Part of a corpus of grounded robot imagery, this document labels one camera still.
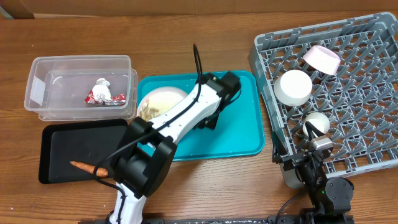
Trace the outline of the white plastic cup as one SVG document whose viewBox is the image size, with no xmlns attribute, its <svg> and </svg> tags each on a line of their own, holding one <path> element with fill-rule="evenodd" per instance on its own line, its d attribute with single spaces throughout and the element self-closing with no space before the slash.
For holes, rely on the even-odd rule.
<svg viewBox="0 0 398 224">
<path fill-rule="evenodd" d="M 309 121 L 314 127 L 316 127 L 323 134 L 326 134 L 330 129 L 330 122 L 326 115 L 319 112 L 310 113 L 305 119 L 304 123 Z"/>
</svg>

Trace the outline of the white bowl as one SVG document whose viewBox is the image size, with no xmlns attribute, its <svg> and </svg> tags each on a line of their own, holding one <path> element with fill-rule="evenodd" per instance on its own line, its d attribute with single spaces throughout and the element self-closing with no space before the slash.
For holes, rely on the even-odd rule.
<svg viewBox="0 0 398 224">
<path fill-rule="evenodd" d="M 276 98 L 287 106 L 301 106 L 312 92 L 312 80 L 301 70 L 289 70 L 274 82 Z"/>
</svg>

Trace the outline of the white plate with food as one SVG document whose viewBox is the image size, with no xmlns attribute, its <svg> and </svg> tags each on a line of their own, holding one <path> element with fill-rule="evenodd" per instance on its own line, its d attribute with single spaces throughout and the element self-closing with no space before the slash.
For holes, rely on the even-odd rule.
<svg viewBox="0 0 398 224">
<path fill-rule="evenodd" d="M 137 116 L 145 121 L 156 118 L 183 100 L 187 93 L 183 90 L 165 86 L 152 90 L 141 100 L 137 108 Z"/>
</svg>

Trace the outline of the pink bowl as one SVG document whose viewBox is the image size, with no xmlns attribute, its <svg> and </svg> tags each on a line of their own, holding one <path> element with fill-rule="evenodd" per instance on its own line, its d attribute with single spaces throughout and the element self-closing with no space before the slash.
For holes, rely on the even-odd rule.
<svg viewBox="0 0 398 224">
<path fill-rule="evenodd" d="M 304 61 L 319 72 L 336 75 L 341 59 L 332 50 L 315 45 L 302 57 Z"/>
</svg>

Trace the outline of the red snack wrapper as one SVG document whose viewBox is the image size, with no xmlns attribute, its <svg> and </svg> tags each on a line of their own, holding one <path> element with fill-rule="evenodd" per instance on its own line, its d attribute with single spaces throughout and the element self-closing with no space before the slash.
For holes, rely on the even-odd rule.
<svg viewBox="0 0 398 224">
<path fill-rule="evenodd" d="M 122 106 L 126 103 L 124 94 L 118 96 L 110 96 L 108 93 L 95 93 L 91 90 L 85 98 L 85 103 L 100 105 L 100 106 Z"/>
</svg>

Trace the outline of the foil ball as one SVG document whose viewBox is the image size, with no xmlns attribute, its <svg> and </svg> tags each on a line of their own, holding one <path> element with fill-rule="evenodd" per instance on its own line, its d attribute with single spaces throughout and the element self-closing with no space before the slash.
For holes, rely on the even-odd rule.
<svg viewBox="0 0 398 224">
<path fill-rule="evenodd" d="M 111 101 L 111 92 L 109 90 L 110 82 L 105 78 L 99 78 L 96 85 L 92 88 L 93 98 L 98 103 Z"/>
</svg>

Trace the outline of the orange carrot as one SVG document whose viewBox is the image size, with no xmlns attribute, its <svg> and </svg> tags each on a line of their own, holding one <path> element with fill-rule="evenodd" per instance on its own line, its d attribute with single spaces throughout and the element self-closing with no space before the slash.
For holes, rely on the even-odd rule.
<svg viewBox="0 0 398 224">
<path fill-rule="evenodd" d="M 91 174 L 95 173 L 95 166 L 93 166 L 93 165 L 86 164 L 86 163 L 83 163 L 83 162 L 78 162 L 78 161 L 70 161 L 70 164 L 75 166 L 75 167 L 77 167 L 77 168 L 79 168 L 79 169 L 81 169 L 81 170 L 83 170 L 83 171 L 85 171 L 85 172 L 88 172 L 88 173 L 91 173 Z M 98 177 L 105 178 L 105 177 L 108 176 L 108 174 L 109 174 L 109 172 L 106 169 L 102 168 L 102 167 L 100 167 L 100 168 L 98 168 L 96 170 L 96 175 Z"/>
</svg>

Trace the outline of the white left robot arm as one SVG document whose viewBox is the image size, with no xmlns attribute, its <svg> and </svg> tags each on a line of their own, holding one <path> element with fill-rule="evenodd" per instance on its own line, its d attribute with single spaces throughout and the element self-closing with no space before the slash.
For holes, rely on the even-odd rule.
<svg viewBox="0 0 398 224">
<path fill-rule="evenodd" d="M 141 223 L 147 197 L 169 173 L 178 142 L 191 129 L 214 129 L 218 115 L 240 94 L 239 78 L 200 75 L 193 90 L 164 114 L 144 121 L 134 118 L 110 158 L 118 190 L 107 223 Z"/>
</svg>

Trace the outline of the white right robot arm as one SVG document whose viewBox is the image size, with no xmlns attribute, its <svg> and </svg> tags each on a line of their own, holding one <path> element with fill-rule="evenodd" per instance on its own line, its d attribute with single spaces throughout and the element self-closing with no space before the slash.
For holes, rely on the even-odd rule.
<svg viewBox="0 0 398 224">
<path fill-rule="evenodd" d="M 294 171 L 305 190 L 294 195 L 279 209 L 276 216 L 269 216 L 269 223 L 317 223 L 353 224 L 354 218 L 346 213 L 351 210 L 353 183 L 343 177 L 328 178 L 323 162 L 331 155 L 333 141 L 310 122 L 305 122 L 310 145 L 306 152 L 288 155 L 278 135 L 272 133 L 272 161 L 282 164 L 285 171 Z M 308 193 L 311 208 L 303 208 L 298 215 L 284 215 L 284 208 L 304 193 Z"/>
</svg>

